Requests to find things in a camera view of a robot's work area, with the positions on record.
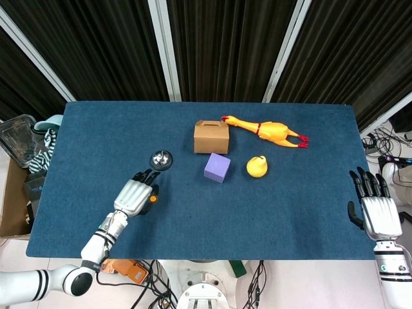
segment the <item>box handle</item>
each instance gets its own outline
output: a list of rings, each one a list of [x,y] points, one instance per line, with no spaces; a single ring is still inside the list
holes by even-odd
[[[221,127],[221,121],[203,120],[200,125],[201,126],[218,126],[218,127]]]

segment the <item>small metal bowl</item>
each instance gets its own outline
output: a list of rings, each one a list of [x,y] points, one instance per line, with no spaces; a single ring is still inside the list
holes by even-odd
[[[152,154],[150,166],[156,171],[166,171],[173,164],[172,154],[167,150],[160,150]]]

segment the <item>clear plastic container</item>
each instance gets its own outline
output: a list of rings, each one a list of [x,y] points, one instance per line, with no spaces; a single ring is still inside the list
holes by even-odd
[[[0,124],[0,146],[22,168],[27,168],[35,155],[44,149],[41,136],[32,131],[36,120],[21,115]]]

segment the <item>striped cloth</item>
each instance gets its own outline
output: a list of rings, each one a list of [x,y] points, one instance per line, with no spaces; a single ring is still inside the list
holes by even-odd
[[[29,171],[33,174],[39,171],[47,171],[49,169],[50,160],[52,159],[54,147],[56,146],[57,134],[54,130],[47,130],[44,135],[44,145],[48,149],[35,156],[28,166]]]

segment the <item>purple foam block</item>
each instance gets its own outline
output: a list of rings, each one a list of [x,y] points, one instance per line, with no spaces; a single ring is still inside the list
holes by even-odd
[[[205,167],[205,177],[222,183],[229,169],[230,159],[212,153]]]

